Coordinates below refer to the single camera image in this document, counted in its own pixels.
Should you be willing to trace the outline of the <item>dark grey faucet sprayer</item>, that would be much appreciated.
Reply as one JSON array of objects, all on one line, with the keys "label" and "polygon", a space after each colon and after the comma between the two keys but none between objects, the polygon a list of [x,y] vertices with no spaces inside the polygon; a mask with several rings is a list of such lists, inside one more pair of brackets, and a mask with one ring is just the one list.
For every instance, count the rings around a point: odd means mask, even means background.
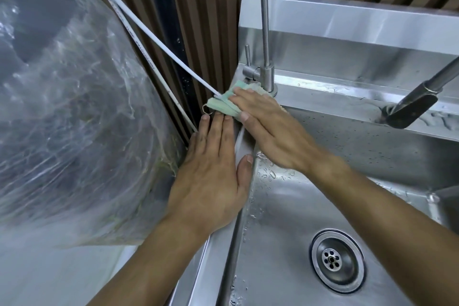
[{"label": "dark grey faucet sprayer", "polygon": [[396,105],[382,109],[382,122],[395,129],[405,129],[427,112],[437,101],[446,84],[459,76],[459,56],[423,81]]}]

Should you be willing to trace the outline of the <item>round steel sink drain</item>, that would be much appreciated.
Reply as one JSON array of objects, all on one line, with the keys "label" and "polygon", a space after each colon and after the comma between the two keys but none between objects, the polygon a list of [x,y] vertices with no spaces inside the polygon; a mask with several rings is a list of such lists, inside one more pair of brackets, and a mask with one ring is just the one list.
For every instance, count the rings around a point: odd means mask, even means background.
[{"label": "round steel sink drain", "polygon": [[318,232],[310,244],[309,256],[316,276],[331,291],[350,295],[362,288],[366,278],[364,255],[345,232]]}]

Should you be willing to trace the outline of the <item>thin steel water tap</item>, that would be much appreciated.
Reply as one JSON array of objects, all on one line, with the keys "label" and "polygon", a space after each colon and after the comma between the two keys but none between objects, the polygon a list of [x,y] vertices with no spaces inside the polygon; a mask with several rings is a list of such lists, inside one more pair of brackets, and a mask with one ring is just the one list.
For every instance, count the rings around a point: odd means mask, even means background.
[{"label": "thin steel water tap", "polygon": [[269,47],[268,0],[261,0],[261,22],[263,65],[261,67],[255,67],[251,64],[250,47],[246,44],[246,65],[244,66],[242,73],[246,78],[259,82],[261,87],[274,98],[278,93],[278,87],[274,82],[274,64],[271,60]]}]

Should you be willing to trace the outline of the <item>person's left forearm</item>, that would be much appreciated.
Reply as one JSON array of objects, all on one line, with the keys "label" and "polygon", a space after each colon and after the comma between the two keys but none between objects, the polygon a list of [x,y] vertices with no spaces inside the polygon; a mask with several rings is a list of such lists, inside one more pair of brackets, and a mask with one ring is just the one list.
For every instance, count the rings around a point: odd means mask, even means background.
[{"label": "person's left forearm", "polygon": [[210,234],[238,210],[216,214],[176,207],[87,306],[164,306],[178,280]]}]

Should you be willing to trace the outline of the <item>grey wrapped appliance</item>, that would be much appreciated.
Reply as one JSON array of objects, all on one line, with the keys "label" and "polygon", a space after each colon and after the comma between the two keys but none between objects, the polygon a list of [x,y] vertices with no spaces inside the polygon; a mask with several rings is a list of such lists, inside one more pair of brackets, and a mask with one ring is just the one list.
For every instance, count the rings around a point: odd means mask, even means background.
[{"label": "grey wrapped appliance", "polygon": [[75,0],[0,0],[0,71],[11,73],[38,56],[76,8]]}]

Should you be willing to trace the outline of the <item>person's left hand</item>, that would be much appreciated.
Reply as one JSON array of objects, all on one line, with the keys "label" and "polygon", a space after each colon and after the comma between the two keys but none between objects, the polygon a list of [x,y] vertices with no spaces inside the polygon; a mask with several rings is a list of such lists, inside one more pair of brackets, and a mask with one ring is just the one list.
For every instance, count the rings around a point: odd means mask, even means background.
[{"label": "person's left hand", "polygon": [[211,159],[211,123],[213,118],[203,115],[198,129],[194,157],[185,159],[171,188],[167,213],[176,207],[216,214],[218,210],[238,210],[237,167],[235,155],[234,120],[224,115],[218,159]]}]

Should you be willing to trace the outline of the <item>green cleaning cloth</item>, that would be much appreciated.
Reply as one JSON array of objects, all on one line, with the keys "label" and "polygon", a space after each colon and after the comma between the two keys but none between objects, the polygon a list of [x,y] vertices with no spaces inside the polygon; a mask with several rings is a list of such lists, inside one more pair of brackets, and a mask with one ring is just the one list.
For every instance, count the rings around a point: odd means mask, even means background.
[{"label": "green cleaning cloth", "polygon": [[264,126],[280,122],[289,112],[268,94],[259,82],[245,83],[237,81],[221,97],[210,98],[206,105],[209,109],[231,116],[240,121],[240,113],[248,112]]}]

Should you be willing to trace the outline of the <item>stainless steel sink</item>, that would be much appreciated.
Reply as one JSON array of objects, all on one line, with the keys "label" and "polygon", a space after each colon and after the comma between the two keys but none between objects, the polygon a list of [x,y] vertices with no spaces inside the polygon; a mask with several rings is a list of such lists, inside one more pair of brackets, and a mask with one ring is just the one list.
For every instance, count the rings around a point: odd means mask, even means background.
[{"label": "stainless steel sink", "polygon": [[[343,0],[268,0],[277,101],[326,149],[432,220],[459,233],[459,77],[406,129],[382,122],[459,56],[459,14]],[[215,232],[168,306],[412,306],[339,210],[304,175],[272,164],[244,129],[237,160],[256,152],[250,198]],[[345,232],[366,265],[360,290],[328,289],[313,237]]]}]

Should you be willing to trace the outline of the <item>person's right forearm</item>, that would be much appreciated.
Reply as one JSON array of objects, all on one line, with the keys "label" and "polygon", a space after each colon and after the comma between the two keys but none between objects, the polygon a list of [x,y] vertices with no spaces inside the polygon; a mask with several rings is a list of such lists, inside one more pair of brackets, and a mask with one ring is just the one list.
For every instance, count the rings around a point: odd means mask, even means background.
[{"label": "person's right forearm", "polygon": [[459,235],[341,158],[319,150],[301,172],[364,240],[417,306],[459,306]]}]

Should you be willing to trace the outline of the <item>person's right hand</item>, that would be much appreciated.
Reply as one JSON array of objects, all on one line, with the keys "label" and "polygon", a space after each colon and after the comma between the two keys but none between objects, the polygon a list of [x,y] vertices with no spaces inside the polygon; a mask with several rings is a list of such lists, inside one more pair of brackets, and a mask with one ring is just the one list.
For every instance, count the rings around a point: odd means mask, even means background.
[{"label": "person's right hand", "polygon": [[307,175],[314,164],[326,156],[303,126],[291,115],[280,122],[264,126],[253,118],[245,127],[258,143],[260,150],[276,165]]}]

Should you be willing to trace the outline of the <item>white plastic tube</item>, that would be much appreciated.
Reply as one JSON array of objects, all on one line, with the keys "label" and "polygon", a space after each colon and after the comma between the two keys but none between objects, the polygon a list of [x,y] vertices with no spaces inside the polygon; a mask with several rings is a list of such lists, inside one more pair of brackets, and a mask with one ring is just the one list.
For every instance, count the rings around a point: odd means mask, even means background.
[{"label": "white plastic tube", "polygon": [[123,26],[128,31],[129,35],[131,36],[132,40],[134,41],[134,43],[139,48],[140,52],[143,54],[143,56],[146,59],[148,65],[150,66],[150,68],[152,69],[152,71],[154,72],[156,77],[158,78],[160,84],[163,86],[163,88],[165,89],[166,93],[169,95],[170,99],[175,104],[176,108],[181,113],[182,117],[185,119],[185,121],[188,124],[188,126],[192,129],[193,132],[197,132],[198,129],[196,128],[195,124],[188,117],[187,113],[185,112],[185,110],[183,109],[183,107],[181,106],[181,104],[179,103],[177,98],[175,97],[174,93],[172,92],[172,90],[168,86],[167,82],[164,80],[163,76],[158,71],[158,68],[156,67],[155,63],[152,61],[152,58],[150,57],[150,55],[146,51],[145,47],[143,46],[143,44],[140,41],[139,37],[134,32],[133,28],[129,24],[129,21],[126,19],[126,17],[124,16],[123,12],[121,11],[121,9],[117,6],[117,4],[114,1],[112,1],[112,0],[107,0],[107,1],[112,6],[113,10],[117,14],[117,16],[120,19],[120,21],[122,22]]},{"label": "white plastic tube", "polygon": [[161,48],[165,54],[167,54],[175,63],[177,63],[183,70],[185,70],[189,75],[201,83],[205,88],[211,91],[216,97],[221,97],[221,94],[214,89],[209,83],[207,83],[203,78],[198,76],[191,68],[189,68],[182,60],[180,60],[160,39],[152,32],[150,29],[129,9],[128,6],[122,0],[110,0],[113,1],[121,10],[127,14],[129,19],[131,19],[135,25],[137,25],[145,34],[148,36],[159,48]]}]

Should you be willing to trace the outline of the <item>clear plastic wrap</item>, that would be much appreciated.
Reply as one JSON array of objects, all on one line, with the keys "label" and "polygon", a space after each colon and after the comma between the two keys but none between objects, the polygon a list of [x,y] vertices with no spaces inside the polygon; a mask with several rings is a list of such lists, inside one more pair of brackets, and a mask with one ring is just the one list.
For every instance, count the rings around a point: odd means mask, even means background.
[{"label": "clear plastic wrap", "polygon": [[75,0],[38,56],[0,71],[0,246],[140,245],[184,153],[117,15]]}]

